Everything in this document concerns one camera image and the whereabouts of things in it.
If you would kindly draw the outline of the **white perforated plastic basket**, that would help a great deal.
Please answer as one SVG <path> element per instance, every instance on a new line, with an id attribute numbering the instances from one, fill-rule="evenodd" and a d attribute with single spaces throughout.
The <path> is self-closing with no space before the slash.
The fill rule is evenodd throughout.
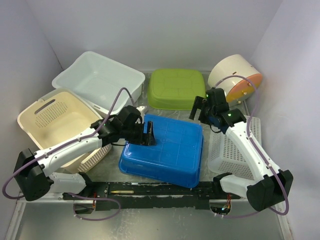
<path id="1" fill-rule="evenodd" d="M 252 144 L 261 143 L 261 121 L 257 117 L 230 127 L 226 134 L 211 126 L 207 167 L 216 174 L 259 181 L 263 178 L 263 160 Z"/>

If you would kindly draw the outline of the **cream perforated laundry basket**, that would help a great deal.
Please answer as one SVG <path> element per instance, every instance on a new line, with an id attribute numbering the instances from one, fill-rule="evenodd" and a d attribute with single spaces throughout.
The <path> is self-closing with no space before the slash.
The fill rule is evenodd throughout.
<path id="1" fill-rule="evenodd" d="M 101 118 L 82 98 L 58 88 L 23 110 L 17 122 L 43 150 L 75 137 Z"/>

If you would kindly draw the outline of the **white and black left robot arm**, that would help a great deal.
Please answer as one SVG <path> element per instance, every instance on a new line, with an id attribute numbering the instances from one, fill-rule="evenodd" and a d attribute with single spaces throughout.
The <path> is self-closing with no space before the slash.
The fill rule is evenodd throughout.
<path id="1" fill-rule="evenodd" d="M 49 192 L 73 193 L 83 200 L 89 199 L 94 192 L 90 179 L 82 173 L 67 174 L 57 170 L 83 154 L 115 144 L 120 139 L 133 145 L 154 146 L 154 124 L 145 122 L 137 108 L 126 106 L 118 114 L 108 114 L 67 141 L 36 152 L 29 148 L 21 151 L 13 177 L 23 198 L 29 202 Z"/>

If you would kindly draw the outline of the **blue plastic tub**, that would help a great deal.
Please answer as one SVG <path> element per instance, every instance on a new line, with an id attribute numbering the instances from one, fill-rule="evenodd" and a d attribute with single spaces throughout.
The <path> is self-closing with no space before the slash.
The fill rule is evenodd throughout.
<path id="1" fill-rule="evenodd" d="M 153 114 L 146 114 L 144 120 L 153 123 L 156 144 L 127 144 L 119 159 L 119 170 L 181 187 L 196 187 L 204 143 L 202 126 Z"/>

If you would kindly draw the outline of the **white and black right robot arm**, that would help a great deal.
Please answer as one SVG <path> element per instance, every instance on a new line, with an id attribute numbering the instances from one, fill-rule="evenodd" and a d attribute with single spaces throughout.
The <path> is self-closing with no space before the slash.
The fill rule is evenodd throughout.
<path id="1" fill-rule="evenodd" d="M 196 96 L 189 115 L 193 120 L 200 111 L 198 120 L 202 124 L 218 128 L 227 136 L 244 157 L 251 173 L 252 180 L 237 177 L 227 172 L 213 179 L 212 193 L 218 199 L 234 194 L 246 198 L 257 212 L 271 209 L 284 202 L 289 211 L 289 192 L 293 183 L 293 175 L 289 170 L 281 170 L 264 151 L 255 136 L 250 132 L 250 123 L 239 109 L 230 109 L 224 90 L 211 88 L 206 96 Z"/>

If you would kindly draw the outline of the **green plastic tray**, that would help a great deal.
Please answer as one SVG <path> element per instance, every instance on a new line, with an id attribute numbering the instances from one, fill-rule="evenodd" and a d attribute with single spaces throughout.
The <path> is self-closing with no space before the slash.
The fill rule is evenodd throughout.
<path id="1" fill-rule="evenodd" d="M 206 96 L 205 81 L 198 70 L 161 68 L 150 76 L 147 100 L 154 109 L 191 110 L 197 96 Z"/>

